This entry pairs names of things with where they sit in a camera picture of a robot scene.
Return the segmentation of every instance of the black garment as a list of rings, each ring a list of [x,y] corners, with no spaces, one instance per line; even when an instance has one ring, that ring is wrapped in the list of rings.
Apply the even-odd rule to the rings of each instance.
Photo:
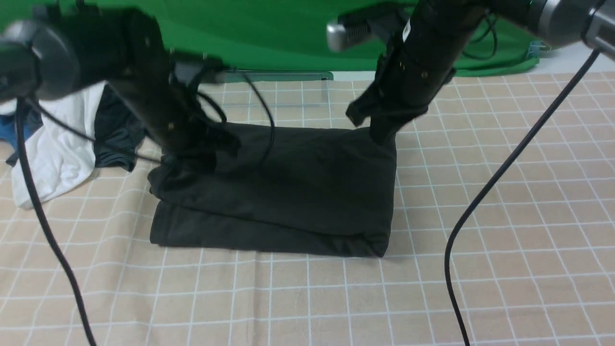
[[[218,171],[249,171],[269,128],[228,124],[242,139]],[[382,257],[389,244],[397,155],[368,129],[277,128],[270,157],[244,178],[196,174],[172,156],[148,176],[161,199],[150,241],[161,246]]]
[[[145,138],[145,126],[124,105],[124,102],[109,87],[105,86],[96,118],[94,136],[110,145],[128,151],[136,151]],[[134,156],[118,154],[97,143],[94,144],[96,167],[121,167],[132,172],[137,159]]]

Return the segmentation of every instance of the white grid line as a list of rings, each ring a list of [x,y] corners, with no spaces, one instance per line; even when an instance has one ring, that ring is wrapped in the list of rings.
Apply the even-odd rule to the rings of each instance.
[[[190,327],[188,327],[188,337],[186,338],[186,346],[190,346],[190,341],[192,339],[192,324],[194,322],[194,311],[196,309],[196,297],[198,296],[198,292],[199,292],[200,270],[203,267],[202,264],[203,264],[203,254],[204,253],[205,253],[205,249],[201,249],[200,255],[199,255],[199,268],[197,269],[196,282],[194,283],[194,292],[193,292],[194,297],[192,297],[192,310],[190,311]]]
[[[516,160],[515,160],[514,165],[519,168],[518,162]],[[493,175],[493,170],[490,167],[488,167],[487,169],[489,170],[489,173],[491,175]],[[499,191],[498,184],[499,184],[499,182],[493,188],[497,191],[498,196],[501,196],[501,192]],[[528,185],[527,181],[525,182],[525,185],[526,185],[527,189],[529,190],[530,186]],[[523,249],[521,241],[519,240],[517,232],[515,231],[515,225],[513,224],[512,219],[510,218],[510,214],[508,213],[508,210],[506,209],[506,207],[504,207],[504,212],[506,213],[506,217],[508,218],[508,222],[509,222],[510,226],[513,229],[512,233],[515,236],[515,240],[517,242],[517,246],[519,247],[519,249]],[[553,322],[551,321],[551,318],[549,317],[549,313],[548,313],[546,307],[544,307],[545,306],[545,302],[544,302],[544,298],[542,297],[542,293],[540,292],[540,287],[538,285],[538,282],[536,281],[536,278],[534,277],[534,274],[532,273],[532,270],[530,269],[530,263],[528,262],[527,256],[525,255],[525,253],[523,253],[523,251],[522,251],[522,257],[523,257],[523,263],[525,264],[525,267],[528,270],[528,273],[530,274],[530,278],[532,280],[532,283],[534,284],[534,287],[536,288],[536,292],[538,293],[538,298],[540,299],[541,304],[543,305],[542,311],[544,312],[544,316],[547,319],[550,331],[551,331],[552,335],[555,337],[555,336],[557,336],[557,333],[555,332],[555,328],[553,326]],[[502,301],[504,301],[504,303],[506,303],[506,300],[504,299],[503,295],[502,295]],[[558,346],[560,345],[560,342],[557,339],[555,339],[555,343]]]
[[[397,175],[395,177],[397,179],[397,183],[399,184],[399,175]],[[402,194],[402,190],[398,187],[398,191],[400,193],[400,195]],[[402,198],[402,206],[405,205],[405,202]],[[415,242],[412,239],[412,235],[410,233],[410,221],[408,220],[408,213],[404,212],[403,213],[404,219],[406,220],[406,226],[408,227],[408,239],[410,240],[410,246],[412,247],[412,253],[415,254],[416,253],[416,248],[415,248]],[[431,334],[431,340],[432,343],[435,345],[435,333],[434,333],[434,325],[432,323],[431,320],[431,312],[429,311],[429,305],[427,304],[427,295],[425,293],[425,281],[423,281],[423,278],[421,276],[421,268],[419,266],[419,262],[417,260],[415,260],[415,266],[416,266],[416,272],[418,275],[418,284],[421,287],[421,295],[423,296],[423,304],[425,305],[425,310],[427,312],[427,321],[429,322],[429,332]]]
[[[552,174],[553,174],[553,176],[555,177],[555,172],[554,172],[554,171],[553,171],[553,169],[551,168],[551,165],[549,165],[549,164],[548,164],[547,166],[549,167],[549,170],[551,170],[551,173],[552,173]],[[524,180],[526,180],[526,179],[525,179],[525,174],[523,173],[523,171],[522,171],[522,170],[520,170],[520,172],[521,172],[521,175],[522,175],[522,177],[524,178]],[[527,184],[527,188],[528,188],[528,191],[529,191],[529,193],[530,193],[530,196],[531,196],[532,202],[536,205],[536,209],[538,210],[538,215],[539,215],[539,216],[540,216],[540,218],[541,218],[541,222],[542,222],[542,224],[543,224],[543,225],[548,225],[548,223],[544,220],[544,216],[543,216],[543,214],[542,214],[542,212],[541,212],[540,208],[538,208],[538,205],[536,204],[536,198],[534,197],[534,194],[533,194],[533,192],[531,191],[531,189],[530,189],[530,185],[529,185],[529,184]],[[568,205],[568,207],[570,208],[570,210],[572,210],[572,207],[571,207],[570,203],[566,201],[566,204]],[[580,223],[579,223],[579,221],[578,221],[578,219],[577,219],[576,215],[574,215],[574,212],[573,212],[573,217],[574,217],[574,220],[576,221],[576,223],[580,225]],[[553,247],[555,248],[555,253],[556,253],[556,255],[557,255],[557,257],[558,257],[558,259],[559,259],[560,263],[562,264],[562,266],[563,266],[563,268],[564,268],[564,271],[566,272],[566,274],[570,274],[570,272],[569,272],[569,270],[568,270],[568,267],[566,266],[566,264],[564,263],[564,260],[563,260],[563,259],[562,259],[562,257],[561,257],[560,251],[557,249],[557,246],[555,245],[555,241],[554,241],[554,239],[553,239],[553,236],[551,235],[551,232],[550,232],[548,229],[547,229],[547,234],[548,234],[548,236],[549,236],[549,239],[550,239],[551,243],[553,244]],[[532,275],[532,272],[531,272],[531,269],[530,269],[530,266],[529,266],[529,265],[528,265],[528,270],[530,271],[530,275]],[[583,301],[583,299],[581,298],[581,295],[580,295],[580,293],[579,293],[579,290],[578,290],[578,288],[577,288],[576,283],[574,282],[574,280],[572,280],[572,285],[573,285],[574,293],[575,293],[575,294],[576,294],[576,296],[577,296],[577,299],[579,299],[579,301],[580,301],[580,302],[582,302],[582,301]],[[589,319],[589,314],[587,313],[587,310],[585,309],[585,307],[584,307],[584,306],[581,306],[581,308],[582,308],[582,310],[583,310],[583,314],[585,315],[585,318],[586,318],[586,320],[587,320],[587,323],[589,324],[590,328],[592,329],[592,333],[593,333],[594,335],[596,335],[596,330],[594,329],[594,327],[593,327],[593,325],[592,325],[592,323],[591,323],[591,320]],[[550,321],[550,317],[549,317],[548,312],[546,312],[546,311],[545,311],[545,313],[546,313],[547,319]],[[598,343],[598,345],[600,345],[600,340],[599,340],[599,338],[598,338],[597,336],[595,337],[595,340],[596,340],[596,342]]]

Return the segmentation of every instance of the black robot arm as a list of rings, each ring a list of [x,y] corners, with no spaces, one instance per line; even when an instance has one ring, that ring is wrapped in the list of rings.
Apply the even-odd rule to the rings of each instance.
[[[81,5],[61,13],[57,5],[36,6],[31,20],[15,22],[1,37],[0,102],[57,100],[108,81],[166,152],[235,154],[239,139],[208,121],[187,86],[186,71],[200,68],[191,66],[207,68],[201,80],[227,68],[208,66],[211,60],[167,52],[156,20],[138,9]]]
[[[377,143],[427,112],[453,65],[487,14],[496,14],[554,46],[584,41],[614,57],[615,1],[588,0],[420,0],[412,15],[398,2],[382,2],[340,15],[327,26],[334,52],[379,38],[386,52],[375,80],[348,107],[356,125],[371,117]]]

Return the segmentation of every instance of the green backdrop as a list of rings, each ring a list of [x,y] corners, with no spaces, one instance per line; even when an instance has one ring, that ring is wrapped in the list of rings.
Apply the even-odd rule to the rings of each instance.
[[[138,6],[156,16],[167,47],[206,52],[243,69],[275,71],[374,70],[380,42],[336,54],[327,48],[325,25],[336,15],[376,0],[99,0],[100,6]],[[74,0],[61,0],[74,4]],[[28,18],[41,0],[4,1],[0,25]],[[460,59],[461,76],[519,73],[538,63],[528,58],[535,39],[499,21],[497,55],[489,61]],[[468,48],[489,55],[491,36]]]

